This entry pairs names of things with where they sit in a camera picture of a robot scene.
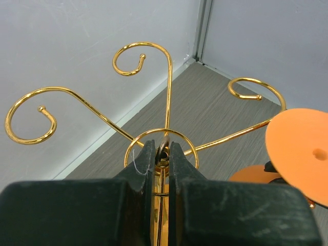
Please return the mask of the orange plastic wine glass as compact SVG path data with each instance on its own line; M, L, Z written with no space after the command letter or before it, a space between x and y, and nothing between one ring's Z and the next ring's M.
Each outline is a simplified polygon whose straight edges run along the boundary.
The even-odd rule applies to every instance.
M299 189L310 206L327 206L327 113L294 108L273 117L265 132L265 147L275 169ZM269 183L264 165L234 173L230 181Z

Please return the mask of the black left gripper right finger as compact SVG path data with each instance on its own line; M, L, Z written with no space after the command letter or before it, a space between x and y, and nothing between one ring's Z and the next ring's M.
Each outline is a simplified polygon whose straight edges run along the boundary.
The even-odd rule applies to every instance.
M206 179L173 142L169 155L169 245L321 245L295 188Z

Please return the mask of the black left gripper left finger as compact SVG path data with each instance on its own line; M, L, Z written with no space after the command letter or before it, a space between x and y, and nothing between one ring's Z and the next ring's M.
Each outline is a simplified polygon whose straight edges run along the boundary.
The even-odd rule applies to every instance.
M156 148L113 178L22 181L1 192L1 245L152 245Z

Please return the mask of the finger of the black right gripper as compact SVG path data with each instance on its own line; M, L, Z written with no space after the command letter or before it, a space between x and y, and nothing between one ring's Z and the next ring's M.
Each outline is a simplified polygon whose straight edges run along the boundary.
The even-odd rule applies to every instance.
M267 176L269 183L288 185L288 183L283 179L283 177L275 169L271 161L268 161L264 165L264 174Z

